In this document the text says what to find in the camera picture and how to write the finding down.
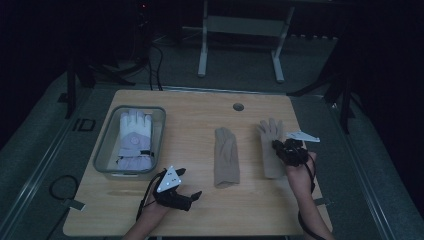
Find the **dark equipment with red light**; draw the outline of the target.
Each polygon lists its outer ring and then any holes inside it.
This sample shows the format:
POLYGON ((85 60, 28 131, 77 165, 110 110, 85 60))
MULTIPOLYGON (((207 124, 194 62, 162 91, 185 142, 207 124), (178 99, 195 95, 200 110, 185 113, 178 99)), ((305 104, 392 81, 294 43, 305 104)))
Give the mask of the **dark equipment with red light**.
POLYGON ((137 28, 140 32, 140 49, 136 64, 145 66, 149 61, 154 28, 152 25, 152 0, 134 0, 137 13, 137 28))

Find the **clear plastic bin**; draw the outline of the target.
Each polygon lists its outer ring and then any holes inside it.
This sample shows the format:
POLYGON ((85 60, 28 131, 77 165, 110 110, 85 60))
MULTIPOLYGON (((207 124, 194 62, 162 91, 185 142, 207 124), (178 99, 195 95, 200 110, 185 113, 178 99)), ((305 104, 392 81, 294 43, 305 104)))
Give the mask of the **clear plastic bin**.
POLYGON ((154 106, 118 106, 111 112, 105 129, 100 136, 98 149, 95 151, 93 166, 106 177, 119 180, 149 180, 158 171, 162 136, 166 122, 166 111, 154 106), (147 171, 125 171, 118 169, 118 151, 120 149, 120 116, 129 109, 137 109, 152 118, 152 168, 147 171))

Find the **black tripod stand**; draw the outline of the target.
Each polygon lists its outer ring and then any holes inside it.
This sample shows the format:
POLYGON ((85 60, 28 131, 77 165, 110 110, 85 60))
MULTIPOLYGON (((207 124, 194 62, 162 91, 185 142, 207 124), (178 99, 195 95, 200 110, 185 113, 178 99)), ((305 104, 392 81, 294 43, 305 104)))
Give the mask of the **black tripod stand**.
POLYGON ((59 102, 67 105, 67 112, 65 115, 66 119, 69 119, 76 109, 76 79, 79 79, 83 87, 92 88, 96 84, 96 80, 93 75, 93 71, 100 72, 112 82, 116 82, 121 85, 134 86, 134 83, 129 82, 118 74, 113 73, 100 63, 95 62, 88 56, 82 55, 78 51, 72 51, 66 69, 66 92, 62 93, 58 99, 59 102))
POLYGON ((352 76, 349 73, 350 66, 348 61, 352 60, 352 58, 353 54, 348 44, 343 39, 339 39, 317 80, 299 90, 287 93, 287 96, 300 97, 328 84, 329 87, 323 99, 327 104, 334 105, 341 98, 339 124, 345 134, 349 133, 348 119, 352 93, 352 76))

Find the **beige knit glove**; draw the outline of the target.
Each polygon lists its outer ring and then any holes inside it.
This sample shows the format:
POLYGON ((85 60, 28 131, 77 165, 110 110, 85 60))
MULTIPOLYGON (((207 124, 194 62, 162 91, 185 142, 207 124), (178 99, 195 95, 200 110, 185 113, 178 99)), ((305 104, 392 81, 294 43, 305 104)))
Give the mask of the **beige knit glove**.
POLYGON ((285 167, 282 160, 276 155, 272 147, 275 140, 280 141, 283 137, 282 121, 270 118, 268 121, 261 120, 257 127, 262 148, 262 161, 264 175, 269 179, 278 179, 285 175, 285 167))
POLYGON ((227 128, 215 130, 214 186, 227 188, 240 183, 240 168, 235 135, 227 128))

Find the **person's left hand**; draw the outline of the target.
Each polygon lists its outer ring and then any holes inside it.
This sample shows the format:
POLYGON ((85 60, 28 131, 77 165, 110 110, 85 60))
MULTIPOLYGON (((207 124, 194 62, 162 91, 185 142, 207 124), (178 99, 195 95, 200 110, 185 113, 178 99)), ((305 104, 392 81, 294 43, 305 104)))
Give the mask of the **person's left hand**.
POLYGON ((154 198, 152 198, 143 206, 141 216, 146 219, 161 221, 168 212, 168 207, 160 205, 154 198))

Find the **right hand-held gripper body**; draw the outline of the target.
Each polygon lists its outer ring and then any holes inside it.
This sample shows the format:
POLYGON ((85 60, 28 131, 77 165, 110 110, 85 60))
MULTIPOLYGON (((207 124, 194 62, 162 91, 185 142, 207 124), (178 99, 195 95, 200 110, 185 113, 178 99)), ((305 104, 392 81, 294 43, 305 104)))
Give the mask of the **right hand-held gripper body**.
POLYGON ((286 140, 282 143, 282 160, 286 165, 299 166, 306 164, 309 153, 304 147, 304 142, 319 143, 320 138, 307 134, 303 131, 289 132, 286 140))

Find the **purple white glove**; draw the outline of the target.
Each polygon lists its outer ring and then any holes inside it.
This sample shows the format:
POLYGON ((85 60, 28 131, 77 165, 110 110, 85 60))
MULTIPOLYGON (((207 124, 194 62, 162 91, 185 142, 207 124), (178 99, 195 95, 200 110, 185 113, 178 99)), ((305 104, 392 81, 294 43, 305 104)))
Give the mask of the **purple white glove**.
POLYGON ((152 118, 141 110, 129 109, 120 116, 118 169, 147 171, 152 168, 152 118))

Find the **white metal desk frame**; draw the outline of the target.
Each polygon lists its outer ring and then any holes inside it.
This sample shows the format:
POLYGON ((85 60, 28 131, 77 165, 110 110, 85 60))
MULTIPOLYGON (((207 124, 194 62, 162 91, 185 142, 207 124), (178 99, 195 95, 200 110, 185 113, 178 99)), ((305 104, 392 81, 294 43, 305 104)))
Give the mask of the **white metal desk frame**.
POLYGON ((292 17, 295 12, 294 6, 289 6, 284 20, 270 19, 254 19, 243 17, 230 17, 211 15, 209 13, 209 2, 211 0, 202 0, 202 27, 201 32, 201 49, 198 63, 197 76, 205 77, 207 72, 208 60, 208 34, 209 33, 226 33, 252 36, 275 37, 279 40, 275 49, 271 54, 275 79, 277 83, 285 81, 280 55, 283 45, 288 36, 288 30, 291 25, 292 17))

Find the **person's right hand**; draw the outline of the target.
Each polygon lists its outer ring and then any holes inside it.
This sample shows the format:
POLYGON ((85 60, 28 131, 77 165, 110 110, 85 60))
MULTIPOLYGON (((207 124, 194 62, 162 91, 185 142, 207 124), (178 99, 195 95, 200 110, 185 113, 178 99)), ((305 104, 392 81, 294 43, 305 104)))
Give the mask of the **person's right hand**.
POLYGON ((298 167, 286 167, 288 182, 295 197, 297 194, 305 193, 306 191, 309 191, 312 195, 311 189, 315 178, 316 156, 317 154, 315 152, 309 152, 309 159, 306 166, 299 165, 298 167))

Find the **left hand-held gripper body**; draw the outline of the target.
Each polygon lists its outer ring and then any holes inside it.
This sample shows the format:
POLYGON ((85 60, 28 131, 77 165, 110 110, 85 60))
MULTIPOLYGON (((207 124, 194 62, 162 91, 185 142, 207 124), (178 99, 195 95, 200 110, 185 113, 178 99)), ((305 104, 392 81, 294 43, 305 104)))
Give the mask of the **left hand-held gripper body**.
POLYGON ((170 166, 160 174, 160 180, 154 188, 153 195, 155 200, 162 206, 188 211, 193 201, 191 201, 190 197, 177 192, 182 180, 175 170, 177 169, 170 166))

